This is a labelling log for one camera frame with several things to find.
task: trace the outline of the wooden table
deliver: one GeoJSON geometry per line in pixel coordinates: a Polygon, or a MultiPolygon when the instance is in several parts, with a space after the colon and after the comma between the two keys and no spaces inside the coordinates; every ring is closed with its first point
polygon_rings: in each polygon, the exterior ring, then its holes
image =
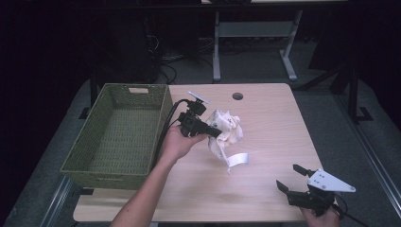
{"type": "MultiPolygon", "coordinates": [[[[291,190],[306,191],[307,178],[293,164],[321,166],[304,120],[286,84],[213,84],[170,86],[173,101],[193,99],[187,91],[211,100],[201,119],[216,110],[238,115],[244,138],[226,149],[231,156],[250,154],[247,165],[225,163],[198,143],[172,169],[152,221],[155,222],[287,222],[304,220],[297,207],[277,189],[276,180],[291,190]],[[242,100],[234,100],[241,93],[242,100]]],[[[176,119],[186,105],[180,105],[176,119]]],[[[134,191],[95,189],[81,195],[74,219],[111,221],[134,191]]]]}

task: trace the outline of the white cloth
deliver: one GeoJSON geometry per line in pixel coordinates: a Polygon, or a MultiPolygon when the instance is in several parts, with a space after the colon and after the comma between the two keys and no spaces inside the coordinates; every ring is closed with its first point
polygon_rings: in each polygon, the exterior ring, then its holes
{"type": "Polygon", "coordinates": [[[239,117],[231,116],[230,112],[224,113],[222,110],[216,110],[207,119],[206,124],[210,127],[221,130],[221,134],[215,138],[209,136],[209,149],[222,161],[225,161],[230,173],[230,167],[241,163],[248,163],[248,154],[227,158],[225,148],[235,144],[244,136],[239,125],[239,117]]]}

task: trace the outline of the woven basket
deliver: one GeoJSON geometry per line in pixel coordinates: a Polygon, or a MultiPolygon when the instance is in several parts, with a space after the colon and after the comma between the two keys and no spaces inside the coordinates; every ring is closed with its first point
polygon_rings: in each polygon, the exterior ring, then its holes
{"type": "Polygon", "coordinates": [[[105,84],[61,173],[84,187],[138,189],[171,107],[167,85],[105,84]]]}

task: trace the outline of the grommet hole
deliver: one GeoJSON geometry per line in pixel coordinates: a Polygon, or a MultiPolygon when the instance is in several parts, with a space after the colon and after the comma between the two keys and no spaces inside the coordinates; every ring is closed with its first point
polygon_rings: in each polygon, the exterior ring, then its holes
{"type": "Polygon", "coordinates": [[[242,95],[241,93],[233,94],[233,99],[235,99],[235,100],[241,100],[242,98],[244,98],[244,95],[242,95]]]}

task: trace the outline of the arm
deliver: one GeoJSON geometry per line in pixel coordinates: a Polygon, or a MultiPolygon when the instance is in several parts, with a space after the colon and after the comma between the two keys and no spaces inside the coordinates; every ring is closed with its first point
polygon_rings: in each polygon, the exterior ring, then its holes
{"type": "Polygon", "coordinates": [[[171,127],[162,145],[162,157],[139,190],[118,212],[112,226],[149,227],[171,168],[189,152],[192,146],[206,137],[206,134],[183,137],[179,127],[171,127]]]}
{"type": "Polygon", "coordinates": [[[300,209],[309,227],[340,227],[340,216],[332,207],[320,217],[316,217],[309,209],[300,209]]]}

